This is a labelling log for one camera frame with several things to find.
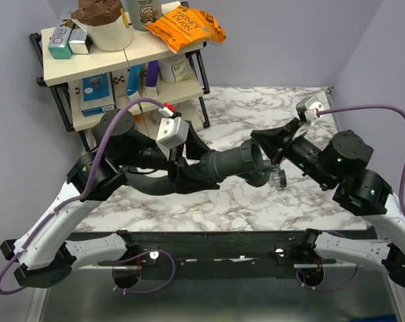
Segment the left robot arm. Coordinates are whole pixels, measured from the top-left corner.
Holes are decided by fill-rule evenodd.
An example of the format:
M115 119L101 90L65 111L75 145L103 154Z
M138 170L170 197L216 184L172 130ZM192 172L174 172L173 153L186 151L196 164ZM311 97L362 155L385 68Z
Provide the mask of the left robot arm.
M183 158L170 160L166 151L180 145L197 149L193 160L205 158L209 150L178 112L163 105L159 113L161 128L152 140L135 130L127 109L108 111L93 128L97 147L79 158L51 206L25 235L1 244L7 261L18 263L14 276L20 289L49 288L89 264L135 260L136 248L125 233L69 241L76 226L121 186L129 184L147 195L218 188L195 165Z

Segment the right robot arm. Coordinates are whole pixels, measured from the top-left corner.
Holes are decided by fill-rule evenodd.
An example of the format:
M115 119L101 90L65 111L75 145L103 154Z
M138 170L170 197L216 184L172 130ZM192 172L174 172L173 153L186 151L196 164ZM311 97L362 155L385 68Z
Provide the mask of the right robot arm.
M323 191L333 190L333 201L372 224L385 240L349 239L317 229L306 229L296 246L297 257L342 260L377 270L405 288L405 210L392 187L367 169L373 154L353 131L336 133L320 150L304 137L304 125L294 118L284 126L255 130L255 139L274 165L289 160Z

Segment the grey tee pipe fitting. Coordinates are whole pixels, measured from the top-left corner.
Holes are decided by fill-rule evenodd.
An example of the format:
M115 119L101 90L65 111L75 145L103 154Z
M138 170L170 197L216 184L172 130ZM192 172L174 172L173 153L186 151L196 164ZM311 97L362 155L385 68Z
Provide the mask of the grey tee pipe fitting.
M268 183L271 169L265 168L261 149L255 139L245 140L239 147L208 156L208 172L216 182L229 176L243 178L247 184L260 187Z

